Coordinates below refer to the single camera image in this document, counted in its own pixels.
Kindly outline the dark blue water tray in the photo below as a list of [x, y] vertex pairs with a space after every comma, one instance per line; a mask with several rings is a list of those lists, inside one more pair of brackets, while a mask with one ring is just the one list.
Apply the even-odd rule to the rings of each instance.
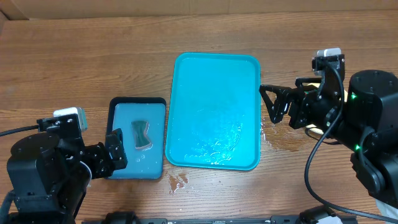
[[[127, 167], [113, 172], [110, 179], [158, 179], [162, 176], [166, 101], [161, 97], [115, 97], [110, 101], [106, 132], [120, 128], [127, 156]], [[132, 121], [149, 123], [152, 147], [135, 148]]]

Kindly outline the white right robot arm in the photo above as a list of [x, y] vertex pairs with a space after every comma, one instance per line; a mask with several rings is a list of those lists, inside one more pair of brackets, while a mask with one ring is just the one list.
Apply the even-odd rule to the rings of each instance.
[[376, 215], [331, 203], [319, 196], [309, 180], [310, 166], [326, 138], [352, 150], [350, 161], [356, 178], [378, 202], [397, 208], [397, 77], [382, 70], [355, 73], [344, 92], [342, 71], [326, 68], [321, 78], [298, 78], [296, 87], [262, 85], [259, 92], [270, 120], [285, 114], [291, 128], [309, 124], [323, 131], [304, 169], [310, 195], [327, 206], [352, 215], [397, 223], [396, 217]]

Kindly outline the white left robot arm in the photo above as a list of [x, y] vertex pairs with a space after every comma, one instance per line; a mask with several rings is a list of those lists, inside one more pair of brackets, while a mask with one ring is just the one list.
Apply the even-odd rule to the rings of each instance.
[[7, 161], [13, 189], [1, 205], [1, 223], [74, 223], [89, 183], [126, 166], [121, 129], [91, 146], [52, 133], [21, 139]]

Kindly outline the teal serving tray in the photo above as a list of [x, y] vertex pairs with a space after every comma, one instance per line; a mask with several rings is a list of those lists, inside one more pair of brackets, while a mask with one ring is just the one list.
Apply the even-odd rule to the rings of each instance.
[[249, 171], [261, 155], [261, 66], [251, 55], [176, 58], [165, 156], [182, 167]]

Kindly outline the yellow plate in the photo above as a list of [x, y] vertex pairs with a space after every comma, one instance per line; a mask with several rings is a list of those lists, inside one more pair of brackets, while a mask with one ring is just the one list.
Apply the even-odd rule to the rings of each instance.
[[[318, 88], [320, 86], [320, 84], [319, 83], [309, 83], [309, 84], [307, 84], [307, 86], [314, 86], [314, 87]], [[345, 91], [344, 102], [346, 103], [347, 100], [348, 100], [348, 92]], [[306, 128], [308, 128], [311, 132], [313, 132], [315, 134], [319, 134], [319, 135], [323, 134], [323, 131], [320, 128], [318, 128], [317, 126], [315, 126], [314, 124], [309, 124], [306, 126]]]

